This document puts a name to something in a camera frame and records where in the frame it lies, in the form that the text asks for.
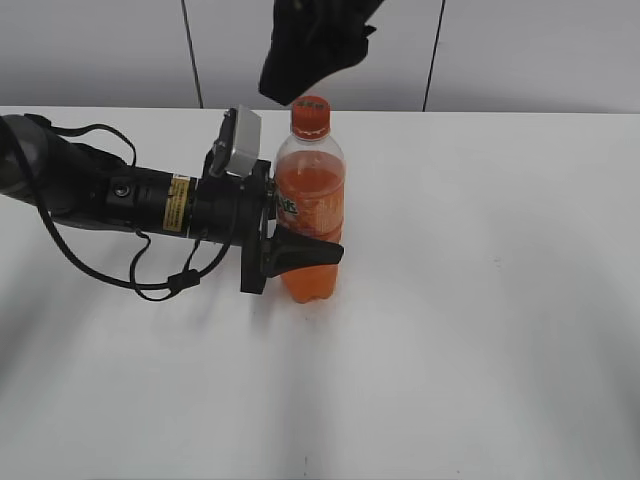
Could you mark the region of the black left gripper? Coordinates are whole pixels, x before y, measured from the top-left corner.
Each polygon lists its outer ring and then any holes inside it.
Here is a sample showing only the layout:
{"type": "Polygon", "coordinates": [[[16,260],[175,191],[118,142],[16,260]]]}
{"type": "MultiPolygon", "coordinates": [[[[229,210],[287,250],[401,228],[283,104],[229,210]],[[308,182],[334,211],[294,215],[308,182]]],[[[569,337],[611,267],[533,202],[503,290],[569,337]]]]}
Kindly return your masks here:
{"type": "Polygon", "coordinates": [[[214,154],[209,152],[195,190],[189,237],[218,243],[221,248],[199,271],[200,276],[213,272],[233,246],[241,249],[240,291],[243,293],[263,292],[267,277],[340,263],[344,247],[339,243],[310,238],[281,225],[266,239],[273,193],[270,162],[256,161],[251,173],[244,178],[226,171],[214,176],[210,173],[213,164],[214,154]]]}

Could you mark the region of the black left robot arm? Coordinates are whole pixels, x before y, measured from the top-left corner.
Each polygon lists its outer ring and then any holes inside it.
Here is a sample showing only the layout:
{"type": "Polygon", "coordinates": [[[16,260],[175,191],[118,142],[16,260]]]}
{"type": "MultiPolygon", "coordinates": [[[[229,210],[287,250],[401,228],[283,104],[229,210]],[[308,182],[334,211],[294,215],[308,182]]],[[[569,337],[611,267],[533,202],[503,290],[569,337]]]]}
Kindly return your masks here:
{"type": "Polygon", "coordinates": [[[57,127],[43,116],[1,119],[1,192],[34,206],[54,243],[77,268],[83,262],[61,226],[167,235],[215,242],[219,255],[241,250],[241,289],[259,294],[268,279],[335,265],[343,248],[275,224],[276,186],[259,156],[261,119],[228,109],[200,177],[140,167],[81,142],[87,127],[57,127]]]}

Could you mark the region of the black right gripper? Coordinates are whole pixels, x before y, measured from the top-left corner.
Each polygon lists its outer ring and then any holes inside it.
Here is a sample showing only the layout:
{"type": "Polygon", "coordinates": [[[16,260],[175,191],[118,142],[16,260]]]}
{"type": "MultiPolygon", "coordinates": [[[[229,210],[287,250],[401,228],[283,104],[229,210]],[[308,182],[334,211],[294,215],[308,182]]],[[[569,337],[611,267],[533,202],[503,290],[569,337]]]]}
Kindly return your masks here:
{"type": "Polygon", "coordinates": [[[326,77],[361,62],[381,1],[276,1],[259,92],[286,106],[326,77]]]}

